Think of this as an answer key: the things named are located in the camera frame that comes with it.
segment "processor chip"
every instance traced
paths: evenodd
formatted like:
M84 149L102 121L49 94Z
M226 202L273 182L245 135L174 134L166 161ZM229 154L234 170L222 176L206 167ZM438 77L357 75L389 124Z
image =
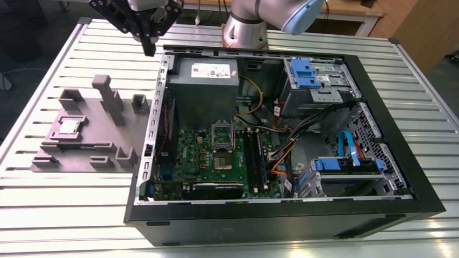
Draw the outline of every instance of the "processor chip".
M58 134L76 134L80 128L80 121L64 120L58 128Z
M216 153L213 154L214 170L232 170L232 154Z

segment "aluminum slatted table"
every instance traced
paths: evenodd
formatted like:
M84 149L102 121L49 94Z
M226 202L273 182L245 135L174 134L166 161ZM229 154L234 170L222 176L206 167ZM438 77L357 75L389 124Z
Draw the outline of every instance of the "aluminum slatted table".
M404 50L385 39L269 31L270 49L342 53L360 61L446 212L353 241L153 248L122 224L130 174L33 173L30 160L50 128L62 89L96 97L94 74L121 98L152 95L158 58L105 20L78 24L0 147L0 254L62 257L457 257L459 123ZM160 45L221 46L217 27L174 25Z

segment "green circuit board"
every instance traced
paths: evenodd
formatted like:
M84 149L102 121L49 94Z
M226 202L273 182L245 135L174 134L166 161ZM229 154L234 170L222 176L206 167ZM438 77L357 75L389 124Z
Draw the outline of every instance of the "green circuit board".
M161 191L168 200L180 199L182 183L213 182L237 183L244 185L244 198L277 198L280 187L277 180L269 181L266 191L253 193L248 188L246 166L244 157L242 130L234 130L233 136L225 130L214 130L214 140L229 142L233 137L233 150L221 152L212 149L212 130L181 129L178 131L176 165L170 170L173 179L161 184ZM262 152L272 151L269 132L261 132Z

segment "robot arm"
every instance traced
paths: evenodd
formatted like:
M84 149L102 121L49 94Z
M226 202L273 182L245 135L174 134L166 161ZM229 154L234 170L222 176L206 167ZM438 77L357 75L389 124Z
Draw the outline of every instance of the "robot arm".
M182 11L180 0L89 0L89 6L122 33L132 33L146 56L154 55L157 37Z
M233 0L224 27L224 44L236 48L262 48L265 22L288 34L302 33L316 19L324 0Z
M266 44L265 22L285 33L302 33L320 13L322 2L233 0L224 27L224 45L262 48ZM181 0L89 0L89 6L122 33L132 33L146 56L154 55L157 38L165 34L182 11Z

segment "open computer tower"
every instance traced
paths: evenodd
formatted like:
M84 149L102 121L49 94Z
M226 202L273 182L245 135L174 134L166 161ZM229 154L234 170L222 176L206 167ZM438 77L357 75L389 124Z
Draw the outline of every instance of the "open computer tower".
M154 246L361 238L442 211L356 56L164 47L125 213Z

